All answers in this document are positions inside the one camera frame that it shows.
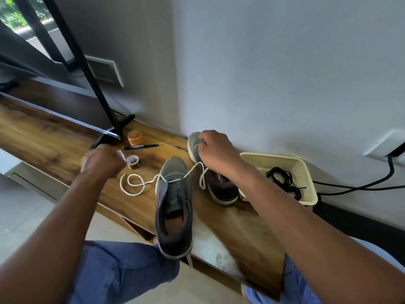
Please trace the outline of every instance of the person's left hand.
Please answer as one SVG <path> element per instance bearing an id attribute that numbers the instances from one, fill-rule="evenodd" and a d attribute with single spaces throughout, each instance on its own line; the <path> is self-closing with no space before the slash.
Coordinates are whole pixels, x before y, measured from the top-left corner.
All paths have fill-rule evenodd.
<path id="1" fill-rule="evenodd" d="M 100 144 L 81 159 L 81 173 L 89 172 L 105 179 L 117 177 L 125 166 L 126 161 L 107 144 Z"/>

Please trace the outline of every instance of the wall switch plate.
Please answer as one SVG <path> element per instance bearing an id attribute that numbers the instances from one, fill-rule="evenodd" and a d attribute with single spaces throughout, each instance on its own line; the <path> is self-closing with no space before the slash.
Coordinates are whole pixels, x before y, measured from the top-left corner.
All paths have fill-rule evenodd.
<path id="1" fill-rule="evenodd" d="M 405 130 L 393 129 L 370 147 L 364 155 L 380 161 L 387 161 L 387 155 L 405 143 Z M 392 159 L 394 164 L 405 167 L 405 153 Z"/>
<path id="2" fill-rule="evenodd" d="M 124 87 L 114 61 L 100 59 L 93 56 L 85 56 L 85 58 L 96 79 Z"/>

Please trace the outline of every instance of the marker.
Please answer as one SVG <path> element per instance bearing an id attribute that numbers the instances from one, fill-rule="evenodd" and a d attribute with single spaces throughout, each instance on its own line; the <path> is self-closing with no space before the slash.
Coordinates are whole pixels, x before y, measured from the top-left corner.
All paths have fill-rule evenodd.
<path id="1" fill-rule="evenodd" d="M 150 148 L 159 146 L 158 144 L 149 144 L 149 145 L 136 145 L 136 146 L 125 146 L 122 150 L 129 150 L 129 149 L 140 149 L 140 148 Z"/>

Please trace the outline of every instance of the person's right arm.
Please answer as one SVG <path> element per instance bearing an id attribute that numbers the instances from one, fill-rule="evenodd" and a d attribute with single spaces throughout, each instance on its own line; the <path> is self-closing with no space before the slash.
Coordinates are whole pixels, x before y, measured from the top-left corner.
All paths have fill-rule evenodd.
<path id="1" fill-rule="evenodd" d="M 203 131 L 199 155 L 235 183 L 322 303 L 405 303 L 405 274 L 307 211 L 243 161 L 227 136 Z"/>

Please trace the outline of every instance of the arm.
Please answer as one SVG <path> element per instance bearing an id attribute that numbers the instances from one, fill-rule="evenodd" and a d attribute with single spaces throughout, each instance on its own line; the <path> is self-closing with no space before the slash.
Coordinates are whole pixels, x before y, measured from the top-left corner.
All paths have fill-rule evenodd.
<path id="1" fill-rule="evenodd" d="M 322 303 L 405 302 L 405 274 L 307 211 L 243 161 L 226 135 L 200 139 L 204 164 L 243 191 Z"/>
<path id="2" fill-rule="evenodd" d="M 125 161 L 107 145 L 83 158 L 81 173 L 59 203 L 0 266 L 0 303 L 63 301 L 101 190 L 124 166 Z"/>

